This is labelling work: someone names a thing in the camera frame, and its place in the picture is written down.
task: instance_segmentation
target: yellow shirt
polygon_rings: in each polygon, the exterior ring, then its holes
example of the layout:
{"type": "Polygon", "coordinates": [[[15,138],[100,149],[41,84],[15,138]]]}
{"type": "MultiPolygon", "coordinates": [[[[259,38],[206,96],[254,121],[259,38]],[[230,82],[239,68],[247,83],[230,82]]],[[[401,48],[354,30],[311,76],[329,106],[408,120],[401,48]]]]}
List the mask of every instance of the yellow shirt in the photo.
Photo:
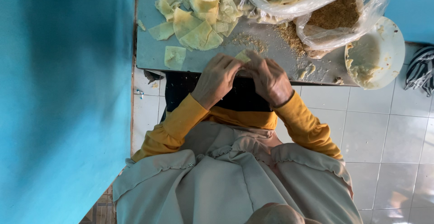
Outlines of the yellow shirt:
{"type": "Polygon", "coordinates": [[[312,115],[296,92],[285,105],[272,109],[274,112],[239,112],[214,106],[208,111],[189,94],[175,110],[166,112],[166,119],[154,130],[146,132],[142,147],[131,158],[137,162],[148,156],[177,152],[187,133],[201,121],[274,130],[279,116],[294,143],[342,159],[341,151],[329,137],[328,125],[312,115]]]}

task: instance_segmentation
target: woman's left hand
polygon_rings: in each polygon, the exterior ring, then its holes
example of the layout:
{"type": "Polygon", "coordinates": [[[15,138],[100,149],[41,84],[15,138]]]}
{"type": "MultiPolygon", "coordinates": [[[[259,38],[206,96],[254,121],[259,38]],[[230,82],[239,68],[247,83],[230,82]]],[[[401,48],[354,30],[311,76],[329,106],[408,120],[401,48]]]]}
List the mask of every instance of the woman's left hand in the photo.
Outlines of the woman's left hand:
{"type": "Polygon", "coordinates": [[[235,74],[243,65],[241,60],[222,53],[212,58],[202,72],[192,97],[209,110],[231,89],[235,74]]]}

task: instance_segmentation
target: hand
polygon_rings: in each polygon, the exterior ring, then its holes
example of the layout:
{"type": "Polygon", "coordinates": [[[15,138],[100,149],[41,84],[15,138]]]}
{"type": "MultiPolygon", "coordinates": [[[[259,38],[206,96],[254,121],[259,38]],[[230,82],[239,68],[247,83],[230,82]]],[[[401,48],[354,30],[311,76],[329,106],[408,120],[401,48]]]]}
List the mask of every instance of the hand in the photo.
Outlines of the hand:
{"type": "Polygon", "coordinates": [[[278,108],[285,105],[294,94],[286,72],[274,60],[262,58],[255,51],[248,50],[252,60],[245,67],[255,82],[256,93],[278,108]]]}
{"type": "Polygon", "coordinates": [[[191,93],[193,99],[209,110],[232,89],[235,74],[242,64],[241,60],[222,53],[214,56],[191,93]]]}

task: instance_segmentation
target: white tile floor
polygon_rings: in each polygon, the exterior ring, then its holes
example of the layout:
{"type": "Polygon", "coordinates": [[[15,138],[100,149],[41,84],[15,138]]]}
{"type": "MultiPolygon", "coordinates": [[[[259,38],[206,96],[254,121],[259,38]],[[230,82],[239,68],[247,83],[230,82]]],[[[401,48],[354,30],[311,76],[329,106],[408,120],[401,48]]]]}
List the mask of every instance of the white tile floor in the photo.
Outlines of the white tile floor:
{"type": "MultiPolygon", "coordinates": [[[[404,65],[394,83],[376,91],[294,87],[330,126],[365,224],[434,223],[434,100],[421,90],[403,90],[406,69],[404,65]]],[[[134,95],[132,152],[165,108],[165,80],[153,88],[141,70],[134,77],[135,87],[146,95],[134,95]]],[[[291,141],[280,120],[276,132],[281,141],[291,141]]]]}

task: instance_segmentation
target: breadcrumbs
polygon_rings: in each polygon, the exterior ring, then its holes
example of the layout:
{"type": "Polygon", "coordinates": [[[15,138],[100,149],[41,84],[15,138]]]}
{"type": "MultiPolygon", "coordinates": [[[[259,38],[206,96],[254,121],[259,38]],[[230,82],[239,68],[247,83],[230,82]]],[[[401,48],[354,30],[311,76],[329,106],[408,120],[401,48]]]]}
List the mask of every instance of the breadcrumbs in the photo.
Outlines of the breadcrumbs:
{"type": "Polygon", "coordinates": [[[303,43],[297,36],[296,25],[294,22],[290,21],[288,23],[288,27],[283,25],[274,25],[274,29],[277,31],[280,37],[285,40],[297,58],[301,58],[306,54],[303,49],[303,43]]]}
{"type": "Polygon", "coordinates": [[[312,13],[308,25],[324,29],[353,27],[359,20],[356,0],[336,0],[312,13]]]}

